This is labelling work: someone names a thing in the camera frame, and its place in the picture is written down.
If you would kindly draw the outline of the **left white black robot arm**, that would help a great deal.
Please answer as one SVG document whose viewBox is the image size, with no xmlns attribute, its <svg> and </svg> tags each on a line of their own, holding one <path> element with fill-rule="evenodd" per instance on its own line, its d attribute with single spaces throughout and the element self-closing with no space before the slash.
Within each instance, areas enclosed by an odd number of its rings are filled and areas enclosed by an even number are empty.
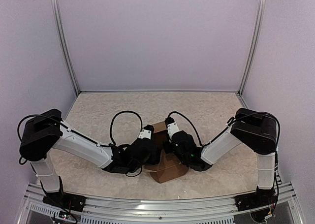
<svg viewBox="0 0 315 224">
<path fill-rule="evenodd" d="M 141 125 L 131 144 L 103 144 L 70 126 L 58 109 L 25 116 L 17 125 L 17 135 L 20 158 L 30 162 L 43 190 L 60 207 L 69 202 L 69 196 L 52 164 L 52 149 L 82 158 L 103 171 L 125 175 L 141 171 L 144 165 L 158 164 L 161 155 L 153 140 L 153 125 Z"/>
</svg>

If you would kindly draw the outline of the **brown cardboard box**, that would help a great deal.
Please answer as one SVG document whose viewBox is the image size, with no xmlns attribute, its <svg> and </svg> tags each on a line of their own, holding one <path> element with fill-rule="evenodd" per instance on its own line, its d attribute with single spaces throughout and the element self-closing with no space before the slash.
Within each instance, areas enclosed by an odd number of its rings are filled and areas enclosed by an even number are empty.
<svg viewBox="0 0 315 224">
<path fill-rule="evenodd" d="M 156 165 L 145 165 L 144 170 L 160 184 L 187 174 L 189 168 L 181 164 L 180 160 L 173 153 L 166 153 L 164 150 L 169 142 L 165 123 L 159 122 L 154 124 L 153 127 L 153 141 L 160 149 L 160 160 Z"/>
</svg>

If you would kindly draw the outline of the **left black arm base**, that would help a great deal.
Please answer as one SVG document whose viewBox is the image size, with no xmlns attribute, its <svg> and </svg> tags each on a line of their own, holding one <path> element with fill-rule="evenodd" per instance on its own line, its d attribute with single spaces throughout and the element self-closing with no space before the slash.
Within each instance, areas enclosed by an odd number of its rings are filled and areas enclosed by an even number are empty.
<svg viewBox="0 0 315 224">
<path fill-rule="evenodd" d="M 47 192 L 44 189 L 42 182 L 40 182 L 42 190 L 44 191 L 43 203 L 59 207 L 63 210 L 73 210 L 83 212 L 86 203 L 86 197 L 83 195 L 72 194 L 64 192 L 63 182 L 59 176 L 59 190 L 57 192 Z"/>
</svg>

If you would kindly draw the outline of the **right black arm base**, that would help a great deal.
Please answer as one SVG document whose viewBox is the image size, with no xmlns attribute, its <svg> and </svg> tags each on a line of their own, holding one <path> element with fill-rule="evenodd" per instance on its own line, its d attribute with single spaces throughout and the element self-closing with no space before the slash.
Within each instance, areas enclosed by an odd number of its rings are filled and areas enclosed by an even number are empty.
<svg viewBox="0 0 315 224">
<path fill-rule="evenodd" d="M 237 195 L 234 199 L 238 211 L 245 211 L 276 204 L 278 201 L 278 192 L 276 192 L 274 188 L 271 188 L 270 190 L 263 190 L 257 187 L 256 191 Z"/>
</svg>

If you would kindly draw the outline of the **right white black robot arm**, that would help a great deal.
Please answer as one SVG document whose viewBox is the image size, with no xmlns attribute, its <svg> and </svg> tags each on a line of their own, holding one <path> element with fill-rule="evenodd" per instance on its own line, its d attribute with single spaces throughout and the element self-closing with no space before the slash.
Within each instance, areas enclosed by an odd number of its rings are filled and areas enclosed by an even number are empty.
<svg viewBox="0 0 315 224">
<path fill-rule="evenodd" d="M 210 169 L 237 146 L 246 145 L 257 157 L 258 191 L 252 194 L 252 202 L 262 206 L 271 198 L 270 190 L 274 187 L 278 168 L 281 129 L 274 115 L 240 108 L 227 121 L 225 128 L 206 144 L 195 143 L 193 136 L 180 130 L 170 115 L 164 122 L 170 141 L 167 151 L 173 153 L 183 165 L 198 172 Z"/>
</svg>

